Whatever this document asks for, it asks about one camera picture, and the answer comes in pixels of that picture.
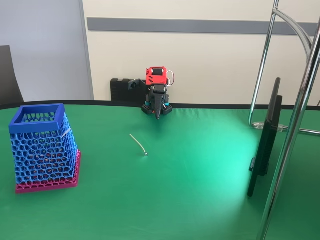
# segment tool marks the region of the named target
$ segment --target red 3d-printed part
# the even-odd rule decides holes
[[[152,66],[146,70],[145,84],[167,84],[167,69],[164,66]]]
[[[57,179],[49,179],[49,180],[43,180],[43,181],[22,182],[15,185],[15,193],[22,194],[22,193],[31,193],[31,192],[76,187],[78,185],[78,179],[79,179],[80,160],[81,160],[81,152],[77,150],[74,177],[61,177]]]

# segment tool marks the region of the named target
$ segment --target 3d-printed basket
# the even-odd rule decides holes
[[[17,193],[74,187],[81,154],[63,104],[21,106],[9,133]]]

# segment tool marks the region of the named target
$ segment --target red robot part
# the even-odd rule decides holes
[[[152,66],[146,70],[145,84],[167,84],[167,69],[164,66]]]

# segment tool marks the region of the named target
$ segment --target gray wall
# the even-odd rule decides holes
[[[26,102],[93,99],[83,21],[79,0],[0,0],[0,46]]]

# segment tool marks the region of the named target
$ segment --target chrome tube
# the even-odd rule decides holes
[[[307,65],[303,75],[303,81],[297,96],[293,113],[291,116],[290,124],[287,129],[285,141],[280,153],[279,161],[276,166],[275,174],[273,177],[271,189],[266,201],[265,209],[262,216],[261,226],[256,237],[257,240],[265,240],[268,232],[272,213],[274,211],[275,203],[278,199],[279,189],[284,179],[284,175],[294,149],[294,145],[298,136],[299,128],[306,111],[308,100],[312,87],[314,85],[317,71],[320,63],[320,20],[318,23],[317,31],[314,36],[313,44],[311,47],[310,55],[308,57]]]
[[[288,131],[288,127],[287,126],[283,126],[283,130],[284,131]],[[320,131],[306,129],[306,128],[300,128],[299,132],[300,133],[304,133],[304,134],[320,135]]]
[[[285,13],[279,11],[277,8],[274,8],[272,12],[277,16],[279,16],[280,18],[282,18],[295,31],[295,33],[298,35],[298,37],[302,42],[306,57],[308,58],[312,41],[311,41],[311,38],[305,32],[305,30],[295,20],[293,20],[291,17],[289,17]]]
[[[279,0],[274,0],[273,9],[276,9],[278,7],[278,4],[279,4]],[[276,14],[272,11],[268,32],[266,34],[266,40],[265,40],[265,44],[264,44],[264,49],[263,49],[262,59],[261,59],[260,68],[259,68],[259,72],[258,72],[258,77],[256,80],[254,92],[253,92],[253,98],[252,98],[252,103],[251,103],[251,108],[250,108],[250,113],[249,113],[249,119],[248,119],[248,123],[250,126],[253,126],[252,117],[253,117],[254,110],[256,107],[258,92],[259,92],[259,88],[260,88],[262,74],[264,72],[264,68],[265,68],[265,64],[266,64],[268,49],[269,49],[269,45],[270,45],[272,30],[274,29],[275,20],[276,20]]]

